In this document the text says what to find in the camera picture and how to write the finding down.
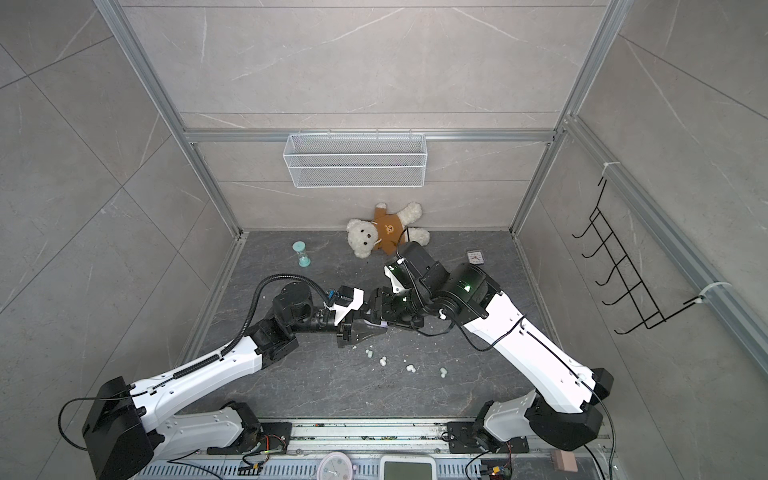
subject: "robotic arm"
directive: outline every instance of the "robotic arm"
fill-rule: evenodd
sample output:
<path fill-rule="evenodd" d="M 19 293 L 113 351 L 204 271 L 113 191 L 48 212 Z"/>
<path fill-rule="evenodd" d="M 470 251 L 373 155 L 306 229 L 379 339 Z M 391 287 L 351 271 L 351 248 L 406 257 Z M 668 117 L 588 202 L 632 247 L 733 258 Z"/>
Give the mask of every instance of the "robotic arm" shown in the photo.
<path fill-rule="evenodd" d="M 130 478 L 154 459 L 207 449 L 243 454 L 257 447 L 263 427 L 250 408 L 231 402 L 216 412 L 175 415 L 215 389 L 255 373 L 298 346 L 296 333 L 334 333 L 339 348 L 386 333 L 389 327 L 417 330 L 425 316 L 438 316 L 498 350 L 531 380 L 535 390 L 520 399 L 488 402 L 472 428 L 472 441 L 496 452 L 512 437 L 536 434 L 553 446 L 573 450 L 597 438 L 602 414 L 594 407 L 611 391 L 604 369 L 589 369 L 544 336 L 482 269 L 468 263 L 449 273 L 417 243 L 401 245 L 384 267 L 391 287 L 364 292 L 341 286 L 323 293 L 315 307 L 301 276 L 280 275 L 257 287 L 247 321 L 235 340 L 158 376 L 126 385 L 106 382 L 83 426 L 83 438 L 100 480 Z M 251 325 L 263 285 L 286 285 L 267 315 Z"/>

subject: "metal basket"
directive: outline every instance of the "metal basket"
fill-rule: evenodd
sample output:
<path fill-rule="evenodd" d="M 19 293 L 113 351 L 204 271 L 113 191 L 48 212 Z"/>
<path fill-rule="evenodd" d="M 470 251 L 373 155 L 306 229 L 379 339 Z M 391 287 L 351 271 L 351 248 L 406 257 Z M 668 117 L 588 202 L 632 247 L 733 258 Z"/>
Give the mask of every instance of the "metal basket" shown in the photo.
<path fill-rule="evenodd" d="M 283 158 L 297 188 L 423 187 L 424 135 L 293 134 Z"/>

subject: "dark stone surface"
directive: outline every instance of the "dark stone surface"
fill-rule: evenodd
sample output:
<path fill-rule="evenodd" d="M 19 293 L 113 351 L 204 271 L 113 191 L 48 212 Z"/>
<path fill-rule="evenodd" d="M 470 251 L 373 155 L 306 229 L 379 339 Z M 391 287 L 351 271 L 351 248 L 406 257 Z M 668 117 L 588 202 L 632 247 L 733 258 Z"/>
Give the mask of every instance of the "dark stone surface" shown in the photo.
<path fill-rule="evenodd" d="M 291 250 L 294 241 L 306 242 L 312 264 L 298 266 Z M 538 309 L 517 251 L 507 232 L 432 232 L 427 251 L 446 269 L 466 261 L 466 250 L 482 249 L 483 268 L 502 285 L 521 312 L 542 328 Z M 383 253 L 361 260 L 346 243 L 346 232 L 252 232 L 201 352 L 227 343 L 242 325 L 253 288 L 274 273 L 298 273 L 324 289 L 345 284 L 369 291 L 388 285 Z M 260 319 L 272 298 L 288 282 L 264 289 L 254 319 Z M 429 331 L 447 323 L 427 319 Z M 297 335 L 299 348 L 255 375 L 231 382 L 195 402 L 188 412 L 217 409 L 227 400 L 246 401 L 260 418 L 298 417 L 414 417 L 475 416 L 488 400 L 509 400 L 532 389 L 531 383 L 500 353 L 473 350 L 458 331 L 434 339 L 390 329 L 357 349 L 336 347 L 332 334 Z M 485 344 L 470 336 L 478 346 Z M 366 349 L 373 345 L 373 358 Z M 379 359 L 387 357 L 387 365 Z M 413 364 L 415 373 L 406 371 Z M 440 377 L 440 367 L 448 375 Z"/>

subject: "teddy bear head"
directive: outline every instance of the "teddy bear head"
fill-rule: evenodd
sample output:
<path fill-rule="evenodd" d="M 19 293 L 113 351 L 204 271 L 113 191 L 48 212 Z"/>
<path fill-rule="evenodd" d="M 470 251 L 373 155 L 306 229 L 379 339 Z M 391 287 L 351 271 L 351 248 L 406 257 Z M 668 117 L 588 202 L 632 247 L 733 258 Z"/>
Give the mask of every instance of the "teddy bear head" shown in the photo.
<path fill-rule="evenodd" d="M 367 258 L 371 250 L 379 241 L 379 232 L 376 231 L 376 225 L 364 220 L 350 220 L 346 225 L 346 241 L 352 250 L 355 251 L 355 257 Z"/>

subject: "gray tile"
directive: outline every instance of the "gray tile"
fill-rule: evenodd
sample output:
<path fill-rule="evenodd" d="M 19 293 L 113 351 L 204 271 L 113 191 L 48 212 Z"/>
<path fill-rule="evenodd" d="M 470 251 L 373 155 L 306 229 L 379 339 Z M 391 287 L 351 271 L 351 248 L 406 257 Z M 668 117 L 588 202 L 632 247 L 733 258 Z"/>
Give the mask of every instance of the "gray tile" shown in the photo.
<path fill-rule="evenodd" d="M 427 181 L 530 180 L 541 142 L 432 142 Z"/>
<path fill-rule="evenodd" d="M 611 302 L 623 287 L 617 275 L 606 286 L 595 283 L 603 282 L 611 268 L 605 251 L 581 259 L 581 253 L 592 253 L 600 240 L 594 232 L 583 241 L 571 236 L 588 223 L 599 194 L 599 177 L 600 168 L 577 145 L 568 145 L 558 155 L 541 202 L 569 253 L 579 259 L 576 265 L 592 297 Z M 697 294 L 610 184 L 601 210 L 665 315 Z M 635 298 L 647 314 L 653 311 L 647 296 Z M 598 308 L 611 331 L 625 331 L 640 320 L 628 298 L 614 306 L 598 303 Z M 706 305 L 694 306 L 653 329 L 641 327 L 626 336 L 611 336 L 683 477 L 760 478 L 762 466 L 753 459 L 761 455 L 758 444 L 765 422 L 755 418 L 768 402 L 768 385 Z M 734 397 L 733 392 L 741 393 Z M 723 409 L 734 414 L 725 419 Z"/>
<path fill-rule="evenodd" d="M 291 181 L 283 142 L 204 142 L 197 147 L 217 180 Z"/>
<path fill-rule="evenodd" d="M 121 0 L 123 6 L 207 7 L 210 0 Z M 607 5 L 607 0 L 219 0 L 230 7 L 513 7 L 560 5 Z"/>
<path fill-rule="evenodd" d="M 0 90 L 0 310 L 120 187 L 29 79 Z"/>
<path fill-rule="evenodd" d="M 24 71 L 0 45 L 0 87 L 24 76 Z"/>
<path fill-rule="evenodd" d="M 312 264 L 296 265 L 291 244 L 307 244 Z M 515 304 L 541 325 L 528 282 L 509 232 L 433 232 L 428 250 L 447 269 L 466 261 L 465 251 L 481 248 L 484 268 Z M 265 276 L 294 272 L 307 275 L 326 289 L 354 285 L 367 292 L 386 284 L 382 266 L 386 255 L 361 260 L 346 244 L 346 232 L 252 232 L 221 301 L 204 349 L 228 341 L 243 322 L 253 288 Z M 271 299 L 284 283 L 273 283 L 262 296 Z M 257 309 L 261 318 L 269 302 Z M 445 323 L 428 320 L 435 331 Z M 374 358 L 365 348 L 373 345 Z M 381 367 L 379 358 L 388 365 Z M 407 374 L 406 365 L 417 371 Z M 445 379 L 439 369 L 448 370 Z M 528 380 L 511 368 L 500 353 L 479 353 L 458 332 L 428 339 L 413 332 L 393 330 L 371 338 L 357 349 L 338 349 L 333 335 L 300 334 L 299 348 L 255 376 L 244 377 L 196 402 L 191 410 L 218 407 L 222 399 L 238 398 L 257 415 L 272 418 L 350 416 L 469 416 L 489 399 L 510 399 L 531 389 Z"/>
<path fill-rule="evenodd" d="M 373 216 L 378 202 L 396 212 L 422 204 L 418 227 L 506 230 L 528 182 L 427 182 L 419 188 L 295 188 L 290 182 L 220 182 L 235 217 L 245 229 L 343 230 L 350 218 Z"/>
<path fill-rule="evenodd" d="M 182 113 L 187 128 L 554 128 L 557 111 L 499 114 Z"/>
<path fill-rule="evenodd" d="M 114 38 L 31 78 L 122 184 L 170 135 Z"/>
<path fill-rule="evenodd" d="M 208 288 L 187 262 L 176 255 L 88 395 L 95 395 L 104 382 L 118 376 L 130 383 L 173 368 L 207 293 Z M 79 445 L 84 445 L 80 431 L 90 408 L 91 404 L 84 402 L 65 429 L 67 436 Z M 62 440 L 38 480 L 88 478 L 92 472 L 88 454 Z"/>
<path fill-rule="evenodd" d="M 180 111 L 526 112 L 559 111 L 603 10 L 129 8 L 127 16 Z"/>
<path fill-rule="evenodd" d="M 232 234 L 214 204 L 208 202 L 179 252 L 205 284 L 211 286 L 231 244 Z"/>
<path fill-rule="evenodd" d="M 42 469 L 59 407 L 91 388 L 175 253 L 118 192 L 0 314 L 0 421 L 13 439 L 3 442 L 1 477 Z"/>
<path fill-rule="evenodd" d="M 621 38 L 581 116 L 768 318 L 768 120 Z"/>
<path fill-rule="evenodd" d="M 621 33 L 768 115 L 766 18 L 760 0 L 637 0 Z"/>
<path fill-rule="evenodd" d="M 27 73 L 111 35 L 91 0 L 4 0 L 0 43 Z"/>
<path fill-rule="evenodd" d="M 125 190 L 176 248 L 208 203 L 208 193 L 173 139 L 125 184 Z"/>
<path fill-rule="evenodd" d="M 605 404 L 610 409 L 621 449 L 619 459 L 628 478 L 682 479 L 654 419 L 601 312 L 561 235 L 537 201 L 525 221 L 520 241 L 531 264 L 563 350 L 587 366 L 604 367 L 614 376 Z"/>

